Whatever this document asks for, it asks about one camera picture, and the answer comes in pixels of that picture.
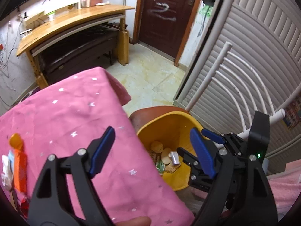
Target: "wooden door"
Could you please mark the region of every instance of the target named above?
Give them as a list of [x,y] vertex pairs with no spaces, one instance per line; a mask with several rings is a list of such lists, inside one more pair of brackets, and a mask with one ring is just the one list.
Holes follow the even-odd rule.
[[176,58],[195,0],[145,0],[139,40]]

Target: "pink tablecloth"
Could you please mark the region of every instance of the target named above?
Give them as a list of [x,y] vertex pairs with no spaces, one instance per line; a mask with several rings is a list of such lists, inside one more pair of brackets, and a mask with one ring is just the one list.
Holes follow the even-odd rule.
[[[72,155],[113,126],[115,143],[102,172],[93,179],[109,216],[114,222],[149,216],[152,225],[191,225],[193,214],[159,176],[122,109],[130,99],[102,68],[71,76],[0,117],[0,154],[8,154],[9,137],[19,133],[28,155],[30,196],[49,154]],[[76,215],[83,217],[74,186],[69,184]]]

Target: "wooden desk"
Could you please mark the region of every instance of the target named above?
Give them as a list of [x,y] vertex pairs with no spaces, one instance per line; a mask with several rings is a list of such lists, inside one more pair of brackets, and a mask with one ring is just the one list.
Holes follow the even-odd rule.
[[34,70],[37,84],[45,88],[48,83],[40,71],[38,53],[78,31],[101,24],[113,19],[120,19],[120,31],[118,35],[118,61],[122,65],[128,63],[129,35],[125,31],[125,11],[135,9],[123,5],[105,5],[82,8],[70,11],[58,16],[51,22],[47,22],[21,39],[17,56],[26,53]]

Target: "wooden desk leg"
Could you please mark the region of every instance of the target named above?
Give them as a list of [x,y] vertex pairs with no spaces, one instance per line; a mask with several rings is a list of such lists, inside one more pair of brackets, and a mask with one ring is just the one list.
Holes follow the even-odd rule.
[[118,32],[117,53],[119,63],[123,66],[128,64],[129,34],[125,30],[125,19],[120,19],[120,31]]
[[38,86],[40,87],[40,89],[46,88],[49,85],[48,85],[43,73],[40,72],[39,69],[37,68],[37,66],[35,65],[35,62],[34,62],[34,59],[31,55],[31,53],[29,51],[25,51],[25,52],[30,61],[31,67],[33,68],[33,72],[35,74],[36,82],[37,82]]

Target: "table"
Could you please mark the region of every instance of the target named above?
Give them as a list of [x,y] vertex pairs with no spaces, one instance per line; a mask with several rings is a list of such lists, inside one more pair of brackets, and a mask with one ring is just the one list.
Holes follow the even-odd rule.
[[[113,222],[148,216],[154,226],[191,225],[194,215],[162,180],[122,109],[130,99],[117,79],[96,67],[42,89],[0,116],[0,155],[11,149],[7,137],[12,134],[19,133],[24,141],[28,198],[50,154],[58,158],[73,155],[111,126],[115,142],[92,182]],[[76,216],[85,218],[72,175],[67,181]]]
[[135,9],[123,5],[105,5],[82,8],[56,17],[53,21],[34,29],[21,39],[16,56],[26,53],[33,68],[36,82],[43,89],[48,86],[47,80],[40,70],[37,55],[54,43],[89,27],[114,19],[120,19],[118,45],[116,54],[122,65],[128,63],[129,35],[125,30],[125,11]]

